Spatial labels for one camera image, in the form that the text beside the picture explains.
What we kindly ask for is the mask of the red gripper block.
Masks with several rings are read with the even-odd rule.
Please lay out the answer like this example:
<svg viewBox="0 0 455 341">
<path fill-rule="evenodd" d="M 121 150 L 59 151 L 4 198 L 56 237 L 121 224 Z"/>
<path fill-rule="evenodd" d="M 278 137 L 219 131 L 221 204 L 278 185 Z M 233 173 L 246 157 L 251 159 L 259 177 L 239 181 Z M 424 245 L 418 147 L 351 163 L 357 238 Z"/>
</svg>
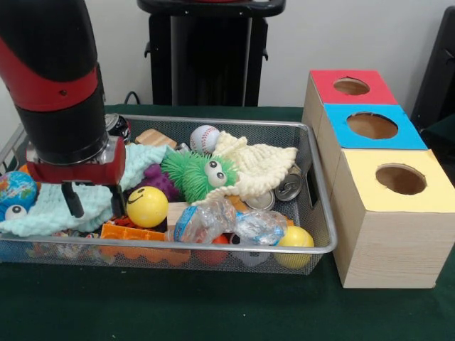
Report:
<svg viewBox="0 0 455 341">
<path fill-rule="evenodd" d="M 124 174 L 126 147 L 121 137 L 110 136 L 107 145 L 94 158 L 72 165 L 57 166 L 42 161 L 34 146 L 26 148 L 26 164 L 31 177 L 41 183 L 61 184 L 63 197 L 73 217 L 81 218 L 84 210 L 71 182 L 108 185 L 112 194 L 111 207 L 115 217 L 126 215 L 122 187 L 119 185 Z"/>
</svg>

